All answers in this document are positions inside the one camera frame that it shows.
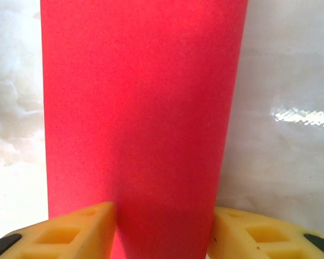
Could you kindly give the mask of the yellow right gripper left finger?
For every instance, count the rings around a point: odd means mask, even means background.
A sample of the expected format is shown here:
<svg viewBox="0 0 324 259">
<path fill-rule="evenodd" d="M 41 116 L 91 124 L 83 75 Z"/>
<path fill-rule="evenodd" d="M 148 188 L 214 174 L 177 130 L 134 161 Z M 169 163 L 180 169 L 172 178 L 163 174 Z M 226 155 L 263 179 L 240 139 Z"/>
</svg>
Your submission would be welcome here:
<svg viewBox="0 0 324 259">
<path fill-rule="evenodd" d="M 103 202 L 0 238 L 0 259 L 110 258 L 116 231 L 113 202 Z"/>
</svg>

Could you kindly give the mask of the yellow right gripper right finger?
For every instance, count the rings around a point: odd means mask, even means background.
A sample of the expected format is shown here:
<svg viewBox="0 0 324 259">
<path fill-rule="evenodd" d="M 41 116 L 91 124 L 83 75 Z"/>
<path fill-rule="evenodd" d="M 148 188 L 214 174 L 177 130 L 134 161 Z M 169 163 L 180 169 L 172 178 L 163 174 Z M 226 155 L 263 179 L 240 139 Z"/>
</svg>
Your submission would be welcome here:
<svg viewBox="0 0 324 259">
<path fill-rule="evenodd" d="M 209 258 L 324 258 L 324 236 L 310 229 L 226 207 L 216 207 Z"/>
</svg>

